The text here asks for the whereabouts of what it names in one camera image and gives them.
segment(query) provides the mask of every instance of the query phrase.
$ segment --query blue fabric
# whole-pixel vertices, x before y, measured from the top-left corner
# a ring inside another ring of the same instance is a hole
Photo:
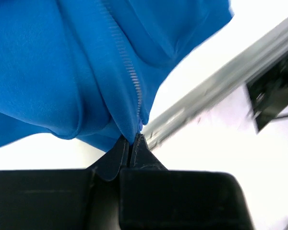
[[[0,0],[0,146],[132,143],[163,80],[231,17],[228,0]]]

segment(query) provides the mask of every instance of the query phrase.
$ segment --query metal rail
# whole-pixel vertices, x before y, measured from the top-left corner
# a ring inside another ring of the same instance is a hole
[[[150,150],[197,114],[262,74],[288,52],[288,18],[180,99],[142,131]]]

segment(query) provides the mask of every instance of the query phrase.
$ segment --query black plastic part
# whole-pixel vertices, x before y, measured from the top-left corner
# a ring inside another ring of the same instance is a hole
[[[148,149],[144,135],[135,138],[129,162],[130,168],[167,170],[166,167]]]
[[[122,230],[253,229],[243,192],[231,175],[137,169],[120,172],[120,226]]]
[[[80,230],[90,170],[0,171],[0,230]]]
[[[126,167],[129,152],[129,142],[122,136],[111,150],[103,155],[89,168],[104,181],[113,181],[121,167]]]
[[[168,171],[143,135],[83,170],[0,171],[0,230],[252,230],[237,181]]]
[[[288,53],[247,87],[259,132],[288,106]]]

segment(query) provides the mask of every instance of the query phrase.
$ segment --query zipper teeth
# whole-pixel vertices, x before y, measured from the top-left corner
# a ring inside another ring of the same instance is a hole
[[[132,80],[132,83],[134,85],[134,88],[135,88],[135,91],[137,94],[137,100],[138,100],[137,117],[140,117],[140,110],[141,110],[142,98],[143,98],[142,90],[141,90],[138,75],[134,69],[134,66],[132,64],[132,60],[128,54],[125,42],[123,40],[121,30],[112,17],[112,10],[111,10],[110,3],[107,0],[101,0],[101,2],[98,1],[97,5],[100,6],[100,12],[101,12],[101,14],[104,15],[104,18],[106,19],[106,21],[108,23],[108,28],[109,28],[109,30],[111,32],[111,36],[112,36],[112,38],[116,44],[120,58],[122,59],[122,62],[126,68],[126,71],[129,74],[129,76]]]

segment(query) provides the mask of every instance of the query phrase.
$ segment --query white surface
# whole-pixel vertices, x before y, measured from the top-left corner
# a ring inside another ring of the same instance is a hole
[[[288,120],[272,122],[257,135],[247,117],[250,107],[241,86],[154,154],[169,169],[234,175],[256,229],[282,230],[288,223]]]
[[[151,119],[288,17],[288,0],[232,0],[232,8],[234,19],[184,59],[160,87]],[[256,228],[282,229],[288,216],[288,120],[271,123],[256,136],[245,117],[243,88],[235,93],[154,153],[172,169],[232,173]],[[0,148],[0,169],[82,168],[102,154],[78,140],[38,134]]]

